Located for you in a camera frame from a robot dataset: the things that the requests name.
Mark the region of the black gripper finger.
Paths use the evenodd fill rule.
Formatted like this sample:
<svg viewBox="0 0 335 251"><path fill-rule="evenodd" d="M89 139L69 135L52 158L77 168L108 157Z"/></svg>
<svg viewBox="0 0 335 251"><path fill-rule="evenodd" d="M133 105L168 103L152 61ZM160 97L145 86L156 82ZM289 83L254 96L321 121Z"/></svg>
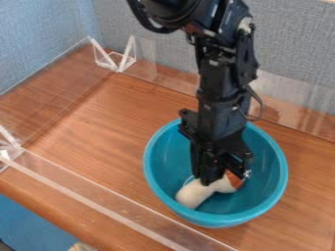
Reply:
<svg viewBox="0 0 335 251"><path fill-rule="evenodd" d="M209 186L224 177L226 172L228 154L216 155L208 149L190 144L190 168L192 174L200 179L200 184Z"/></svg>
<svg viewBox="0 0 335 251"><path fill-rule="evenodd" d="M240 176L237 176L230 170L225 170L225 176L228 178L230 186L234 189L240 189L242 187L244 182L250 177L250 170L244 171Z"/></svg>

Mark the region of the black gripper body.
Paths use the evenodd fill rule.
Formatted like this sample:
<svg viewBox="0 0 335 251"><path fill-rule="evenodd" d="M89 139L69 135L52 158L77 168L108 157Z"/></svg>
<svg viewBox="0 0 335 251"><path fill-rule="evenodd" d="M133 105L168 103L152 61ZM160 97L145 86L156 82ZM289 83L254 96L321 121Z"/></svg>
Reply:
<svg viewBox="0 0 335 251"><path fill-rule="evenodd" d="M178 111L178 132L190 144L208 149L216 155L228 154L226 170L237 176L248 170L252 151L242 140L248 120L250 94L237 91L232 96L197 91L197 111Z"/></svg>

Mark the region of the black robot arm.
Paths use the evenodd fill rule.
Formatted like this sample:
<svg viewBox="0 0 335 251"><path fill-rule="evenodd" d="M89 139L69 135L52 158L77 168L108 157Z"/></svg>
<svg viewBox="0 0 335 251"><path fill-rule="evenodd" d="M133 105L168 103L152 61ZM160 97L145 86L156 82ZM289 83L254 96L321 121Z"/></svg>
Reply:
<svg viewBox="0 0 335 251"><path fill-rule="evenodd" d="M258 63L254 24L242 0L125 0L146 30L185 34L194 48L200 84L197 110L180 110L178 132L190 141L190 168L202 185L248 175L252 151L242 141L250 102L249 83Z"/></svg>

